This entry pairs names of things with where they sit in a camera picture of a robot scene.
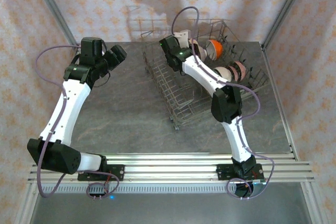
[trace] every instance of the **gray floor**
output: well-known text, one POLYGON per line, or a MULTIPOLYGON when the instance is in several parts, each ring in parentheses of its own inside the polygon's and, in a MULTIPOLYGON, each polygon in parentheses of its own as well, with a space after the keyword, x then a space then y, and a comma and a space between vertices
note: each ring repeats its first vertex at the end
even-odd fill
MULTIPOLYGON (((72 147, 94 153, 230 153, 224 129, 211 115, 176 131, 161 95, 145 71, 144 44, 121 45, 128 53, 127 59, 111 72, 109 82, 94 88, 85 101, 73 131, 72 147)), ((260 60, 259 44, 246 45, 260 60)), ((260 92, 259 98, 260 113, 243 122, 250 147, 256 152, 288 152, 271 86, 260 92)), ((255 101, 249 99, 243 104, 243 114, 255 108, 255 101)))
POLYGON ((299 183, 271 183, 248 201, 227 194, 115 194, 102 201, 85 194, 39 196, 31 220, 32 224, 311 223, 299 183))

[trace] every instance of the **wire dish rack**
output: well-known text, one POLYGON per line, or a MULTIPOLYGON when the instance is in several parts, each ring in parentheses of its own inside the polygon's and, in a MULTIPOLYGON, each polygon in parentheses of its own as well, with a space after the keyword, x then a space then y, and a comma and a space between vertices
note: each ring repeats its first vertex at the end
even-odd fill
MULTIPOLYGON (((246 66, 246 77, 239 84, 258 92, 269 84, 269 78, 262 69, 263 63, 253 57, 244 43, 240 42, 223 20, 206 22, 201 20, 197 35, 194 39, 205 48, 208 39, 215 39, 223 45, 222 56, 212 61, 209 57, 204 63, 211 69, 218 66, 226 66, 232 61, 244 61, 246 66)), ((161 93, 164 102, 170 113, 170 120, 176 130, 180 126, 188 125, 191 122, 200 120, 206 114, 210 114, 211 96, 192 77, 183 73, 174 72, 167 64, 160 43, 152 42, 146 44, 143 52, 146 63, 146 70, 152 76, 154 83, 161 93)), ((241 90, 241 98, 248 99, 251 94, 241 90)))

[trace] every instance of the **metal dish rack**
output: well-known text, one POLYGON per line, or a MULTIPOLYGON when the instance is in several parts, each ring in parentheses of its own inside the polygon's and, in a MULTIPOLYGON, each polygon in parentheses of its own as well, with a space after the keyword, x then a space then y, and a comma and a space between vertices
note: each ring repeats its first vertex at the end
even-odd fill
MULTIPOLYGON (((233 60, 245 60, 247 74, 239 84, 245 85, 255 92, 269 84, 269 78, 262 70, 260 62, 254 61, 244 44, 238 40, 223 20, 215 22, 202 20, 195 39, 202 47, 205 47, 208 39, 216 39, 222 43, 224 50, 221 58, 212 61, 208 57, 204 61, 210 68, 226 66, 233 60)), ((152 76, 157 89, 161 93, 176 130, 179 130, 180 126, 200 120, 210 113, 212 101, 210 95, 192 77, 174 72, 168 66, 158 41, 146 44, 143 58, 146 63, 146 70, 152 76)), ((241 90, 243 100, 250 96, 250 93, 241 90)))

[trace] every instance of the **gray marble surface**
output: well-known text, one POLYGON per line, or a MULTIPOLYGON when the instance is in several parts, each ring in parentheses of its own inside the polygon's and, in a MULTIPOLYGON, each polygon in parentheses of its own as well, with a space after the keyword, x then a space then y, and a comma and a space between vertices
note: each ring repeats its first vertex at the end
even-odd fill
MULTIPOLYGON (((128 56, 111 72, 109 82, 93 88, 88 96, 73 131, 72 147, 95 153, 231 152, 223 127, 211 115, 176 131, 161 95, 145 71, 144 44, 125 42, 121 45, 128 56)), ((246 46, 260 59, 257 42, 247 42, 246 46)), ((250 147, 256 152, 288 152, 272 87, 266 87, 258 96, 260 113, 243 122, 250 147)), ((252 98, 246 100, 243 115, 255 108, 252 98)))

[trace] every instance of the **gray countertop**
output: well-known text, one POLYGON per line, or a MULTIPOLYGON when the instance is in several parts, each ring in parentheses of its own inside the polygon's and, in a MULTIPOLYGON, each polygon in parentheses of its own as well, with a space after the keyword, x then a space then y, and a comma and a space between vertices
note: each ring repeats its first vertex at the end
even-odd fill
MULTIPOLYGON (((72 147, 95 153, 231 152, 223 127, 211 115, 176 131, 145 71, 144 44, 121 45, 128 56, 111 72, 106 85, 92 89, 78 116, 72 147)), ((255 57, 261 57, 259 43, 247 42, 246 46, 255 57)), ((264 88, 258 96, 259 114, 243 122, 250 147, 256 152, 290 151, 272 87, 264 88)), ((255 109, 253 98, 244 101, 243 115, 255 109)))

